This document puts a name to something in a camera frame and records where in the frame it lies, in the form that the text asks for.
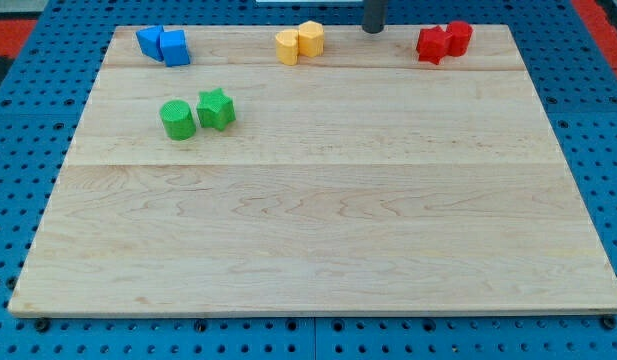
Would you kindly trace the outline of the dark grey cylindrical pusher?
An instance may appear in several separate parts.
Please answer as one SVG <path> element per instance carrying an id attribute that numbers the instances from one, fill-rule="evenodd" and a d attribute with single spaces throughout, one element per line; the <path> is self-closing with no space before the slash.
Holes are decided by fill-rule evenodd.
<path id="1" fill-rule="evenodd" d="M 363 0 L 362 30 L 378 34 L 384 30 L 388 0 Z"/>

